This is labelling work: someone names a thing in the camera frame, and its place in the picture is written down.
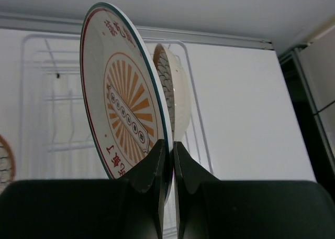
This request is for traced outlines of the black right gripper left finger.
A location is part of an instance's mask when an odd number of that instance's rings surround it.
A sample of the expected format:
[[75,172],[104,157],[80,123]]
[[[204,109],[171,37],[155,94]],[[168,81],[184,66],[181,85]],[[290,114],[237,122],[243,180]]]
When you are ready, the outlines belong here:
[[116,180],[119,238],[162,238],[165,158],[165,142],[159,139],[145,159]]

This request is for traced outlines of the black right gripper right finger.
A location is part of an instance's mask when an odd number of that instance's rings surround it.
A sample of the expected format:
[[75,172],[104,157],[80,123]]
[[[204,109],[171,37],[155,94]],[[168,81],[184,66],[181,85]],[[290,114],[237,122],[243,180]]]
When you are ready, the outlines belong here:
[[174,142],[178,238],[220,238],[220,181],[197,163],[182,142]]

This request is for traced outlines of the orange sunburst plate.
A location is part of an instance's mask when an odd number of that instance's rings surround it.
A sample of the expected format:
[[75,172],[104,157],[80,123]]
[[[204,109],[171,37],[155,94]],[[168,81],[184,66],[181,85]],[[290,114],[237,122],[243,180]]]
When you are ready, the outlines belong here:
[[80,39],[82,94],[92,138],[111,179],[146,158],[155,143],[173,148],[163,87],[134,24],[113,4],[87,12]]

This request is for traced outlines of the floral brown-rim plate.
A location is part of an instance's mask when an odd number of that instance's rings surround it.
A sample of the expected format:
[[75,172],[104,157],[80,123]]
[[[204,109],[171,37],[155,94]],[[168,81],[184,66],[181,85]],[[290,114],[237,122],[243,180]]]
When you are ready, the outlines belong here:
[[6,139],[1,136],[1,188],[14,181],[16,164],[14,154]]
[[167,103],[172,137],[181,141],[191,119],[191,91],[184,68],[165,45],[157,44],[153,62],[158,72]]

